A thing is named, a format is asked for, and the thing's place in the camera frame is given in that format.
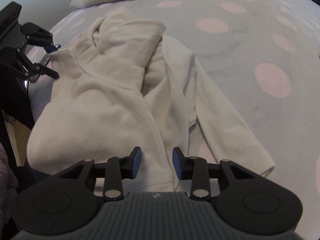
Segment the gray bedsheet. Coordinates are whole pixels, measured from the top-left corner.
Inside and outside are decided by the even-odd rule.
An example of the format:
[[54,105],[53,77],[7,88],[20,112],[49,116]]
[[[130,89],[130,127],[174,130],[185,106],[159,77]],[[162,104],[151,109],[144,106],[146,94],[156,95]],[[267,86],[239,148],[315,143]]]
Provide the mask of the gray bedsheet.
[[[72,12],[51,30],[54,42],[68,44],[121,6],[163,22],[167,35],[195,52],[272,155],[276,168],[269,179],[301,199],[296,232],[318,239],[320,7],[310,0],[127,0]],[[44,54],[33,48],[28,57],[39,62]],[[51,88],[44,76],[30,84],[35,119]],[[198,127],[191,131],[189,155],[215,161]]]

